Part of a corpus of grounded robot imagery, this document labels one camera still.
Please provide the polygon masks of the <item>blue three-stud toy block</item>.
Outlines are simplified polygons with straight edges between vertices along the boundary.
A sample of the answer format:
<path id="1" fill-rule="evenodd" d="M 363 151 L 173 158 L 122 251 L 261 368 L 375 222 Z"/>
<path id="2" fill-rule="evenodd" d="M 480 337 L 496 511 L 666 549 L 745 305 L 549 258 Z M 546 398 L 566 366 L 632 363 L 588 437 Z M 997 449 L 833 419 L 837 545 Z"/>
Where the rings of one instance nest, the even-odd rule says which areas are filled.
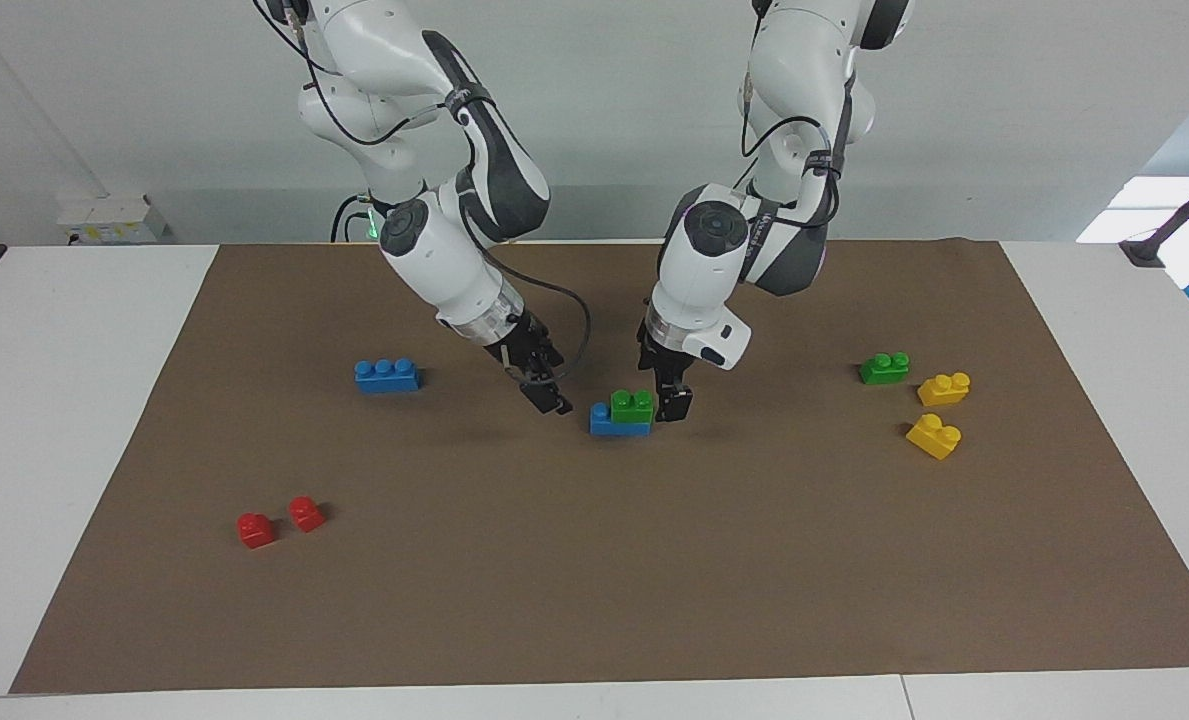
<path id="1" fill-rule="evenodd" d="M 397 360 L 360 360 L 353 366 L 353 383 L 364 394 L 414 393 L 421 389 L 421 374 L 408 356 Z"/>
<path id="2" fill-rule="evenodd" d="M 589 411 L 589 434 L 594 437 L 644 437 L 652 421 L 614 421 L 606 402 L 594 402 Z"/>

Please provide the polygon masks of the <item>yellow two-stud toy block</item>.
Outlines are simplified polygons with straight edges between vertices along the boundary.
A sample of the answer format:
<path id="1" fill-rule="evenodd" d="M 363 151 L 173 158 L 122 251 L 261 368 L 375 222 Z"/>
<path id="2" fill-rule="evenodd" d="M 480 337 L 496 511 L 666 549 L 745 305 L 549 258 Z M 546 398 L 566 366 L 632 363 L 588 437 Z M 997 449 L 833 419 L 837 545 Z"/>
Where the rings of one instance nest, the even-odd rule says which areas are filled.
<path id="1" fill-rule="evenodd" d="M 965 372 L 937 374 L 927 378 L 917 389 L 917 396 L 924 408 L 940 408 L 960 404 L 970 393 L 971 378 Z"/>
<path id="2" fill-rule="evenodd" d="M 937 413 L 923 413 L 905 434 L 911 446 L 917 446 L 921 451 L 936 460 L 945 460 L 955 448 L 960 446 L 963 432 L 958 427 L 946 424 Z"/>

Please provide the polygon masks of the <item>brown paper table mat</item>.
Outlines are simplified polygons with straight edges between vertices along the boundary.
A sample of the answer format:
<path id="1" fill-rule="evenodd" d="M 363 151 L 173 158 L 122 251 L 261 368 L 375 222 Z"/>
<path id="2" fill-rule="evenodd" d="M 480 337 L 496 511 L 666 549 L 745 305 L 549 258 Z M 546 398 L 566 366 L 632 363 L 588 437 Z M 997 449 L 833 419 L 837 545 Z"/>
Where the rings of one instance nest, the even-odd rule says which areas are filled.
<path id="1" fill-rule="evenodd" d="M 589 408 L 650 386 L 655 250 L 507 261 L 594 309 L 571 413 L 378 250 L 219 250 L 13 691 L 1189 667 L 1189 570 L 996 244 L 842 242 L 809 292 L 742 291 L 740 368 L 696 366 L 644 438 Z M 904 383 L 862 383 L 895 352 Z M 420 391 L 358 391 L 383 356 Z M 960 428 L 945 460 L 905 438 L 923 413 Z M 243 547 L 243 512 L 278 539 Z"/>

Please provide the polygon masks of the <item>white wall socket box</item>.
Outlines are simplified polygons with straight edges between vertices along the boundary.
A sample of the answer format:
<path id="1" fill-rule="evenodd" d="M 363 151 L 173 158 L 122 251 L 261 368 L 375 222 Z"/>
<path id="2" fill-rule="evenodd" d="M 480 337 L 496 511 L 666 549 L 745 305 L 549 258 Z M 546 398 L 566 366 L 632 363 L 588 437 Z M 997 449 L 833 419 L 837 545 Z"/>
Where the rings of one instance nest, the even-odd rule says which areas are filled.
<path id="1" fill-rule="evenodd" d="M 146 195 L 67 202 L 56 227 L 69 245 L 161 244 L 166 220 Z"/>

